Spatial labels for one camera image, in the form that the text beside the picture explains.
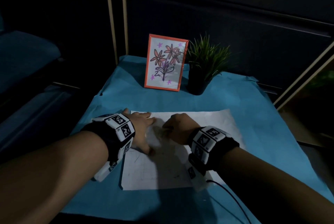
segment framed flower drawing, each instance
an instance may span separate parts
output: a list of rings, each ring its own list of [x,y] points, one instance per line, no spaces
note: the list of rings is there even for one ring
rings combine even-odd
[[[179,91],[189,40],[149,35],[145,87]]]

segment drawn leaf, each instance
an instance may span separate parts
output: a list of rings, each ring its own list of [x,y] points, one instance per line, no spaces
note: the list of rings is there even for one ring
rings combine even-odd
[[[167,71],[166,71],[166,73],[173,72],[173,70],[174,70],[174,67],[168,68]]]
[[[162,74],[164,73],[164,70],[161,67],[155,68],[156,70],[160,71]]]

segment black cable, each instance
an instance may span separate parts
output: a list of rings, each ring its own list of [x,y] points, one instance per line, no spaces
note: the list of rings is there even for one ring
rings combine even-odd
[[[242,210],[242,212],[243,212],[244,215],[246,216],[246,218],[247,218],[249,224],[252,224],[251,221],[249,220],[247,214],[245,213],[245,211],[242,209],[241,205],[239,204],[239,202],[238,202],[238,201],[236,200],[236,198],[232,195],[232,193],[228,191],[228,189],[226,189],[223,185],[221,185],[220,183],[217,183],[217,182],[214,181],[214,180],[207,180],[206,182],[207,182],[207,183],[215,183],[215,184],[219,185],[221,188],[223,188],[225,191],[227,191],[228,194],[231,195],[231,197],[236,201],[236,203],[238,204],[238,206],[239,206],[240,209]]]

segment plant pot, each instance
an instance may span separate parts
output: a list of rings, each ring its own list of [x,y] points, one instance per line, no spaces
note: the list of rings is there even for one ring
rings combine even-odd
[[[211,80],[204,81],[202,70],[190,65],[189,80],[187,85],[187,90],[190,94],[196,96],[202,95],[210,82]]]

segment person's right arm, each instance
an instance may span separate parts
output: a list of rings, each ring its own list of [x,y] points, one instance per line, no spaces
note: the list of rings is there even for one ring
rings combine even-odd
[[[186,145],[200,126],[188,115],[177,114],[164,127],[171,130],[171,139]],[[217,173],[261,223],[334,223],[329,200],[239,147],[222,156]]]

